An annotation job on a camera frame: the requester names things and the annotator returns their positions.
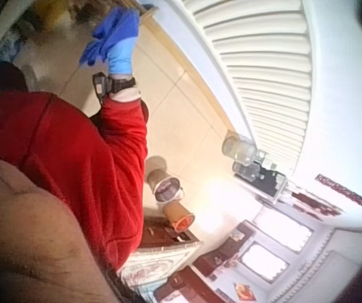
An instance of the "dark wooden furniture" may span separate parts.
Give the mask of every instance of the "dark wooden furniture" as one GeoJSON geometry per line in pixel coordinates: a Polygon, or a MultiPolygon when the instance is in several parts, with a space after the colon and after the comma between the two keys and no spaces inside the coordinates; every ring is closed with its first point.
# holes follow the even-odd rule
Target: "dark wooden furniture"
{"type": "Polygon", "coordinates": [[[152,248],[199,242],[192,232],[176,233],[166,218],[147,217],[144,219],[142,240],[138,248],[152,248]]]}
{"type": "Polygon", "coordinates": [[[199,256],[194,261],[194,266],[204,276],[210,276],[217,267],[232,258],[240,250],[248,238],[253,236],[255,233],[254,230],[245,223],[238,224],[236,230],[243,234],[241,239],[237,240],[235,237],[230,235],[217,249],[199,256]]]}
{"type": "Polygon", "coordinates": [[[168,277],[165,284],[154,291],[158,302],[179,292],[190,303],[223,303],[224,301],[196,273],[187,266],[168,277]]]}

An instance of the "blue glove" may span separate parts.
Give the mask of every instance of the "blue glove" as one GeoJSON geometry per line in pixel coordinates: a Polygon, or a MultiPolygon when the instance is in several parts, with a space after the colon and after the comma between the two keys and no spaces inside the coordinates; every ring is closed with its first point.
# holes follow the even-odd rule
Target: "blue glove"
{"type": "Polygon", "coordinates": [[[89,66],[92,66],[98,58],[105,62],[108,57],[108,52],[112,51],[110,55],[110,60],[112,60],[110,69],[111,65],[119,64],[121,68],[118,70],[121,71],[123,69],[125,71],[125,68],[123,68],[125,65],[122,65],[121,62],[131,59],[132,50],[138,34],[139,13],[137,10],[117,6],[111,10],[104,20],[94,29],[93,37],[96,40],[91,41],[87,45],[80,57],[79,63],[84,64],[87,62],[89,66]],[[133,42],[131,42],[132,40],[123,42],[122,46],[119,45],[119,47],[115,48],[119,42],[129,38],[133,38],[133,42]]]}
{"type": "Polygon", "coordinates": [[[132,74],[132,53],[136,37],[126,38],[108,51],[108,72],[110,74],[132,74]]]}

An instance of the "leg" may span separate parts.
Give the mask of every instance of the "leg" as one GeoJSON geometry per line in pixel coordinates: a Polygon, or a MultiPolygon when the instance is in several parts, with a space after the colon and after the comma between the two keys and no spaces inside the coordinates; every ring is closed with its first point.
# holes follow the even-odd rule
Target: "leg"
{"type": "Polygon", "coordinates": [[[9,91],[27,92],[23,72],[10,62],[0,62],[0,93],[9,91]]]}

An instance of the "bright window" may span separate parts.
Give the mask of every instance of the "bright window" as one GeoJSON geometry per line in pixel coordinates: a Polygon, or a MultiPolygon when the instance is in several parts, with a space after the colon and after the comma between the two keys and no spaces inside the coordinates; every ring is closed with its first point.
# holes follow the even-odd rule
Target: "bright window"
{"type": "Polygon", "coordinates": [[[253,222],[269,237],[297,253],[312,235],[309,228],[266,206],[262,207],[253,222]]]}
{"type": "Polygon", "coordinates": [[[273,282],[288,264],[254,242],[243,254],[241,262],[269,282],[273,282]]]}

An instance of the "latex glove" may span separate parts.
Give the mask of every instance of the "latex glove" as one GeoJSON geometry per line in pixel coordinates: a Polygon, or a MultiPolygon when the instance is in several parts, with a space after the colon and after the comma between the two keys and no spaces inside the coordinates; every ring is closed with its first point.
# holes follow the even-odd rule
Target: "latex glove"
{"type": "Polygon", "coordinates": [[[132,53],[137,37],[116,43],[107,53],[110,74],[132,74],[132,53]]]}

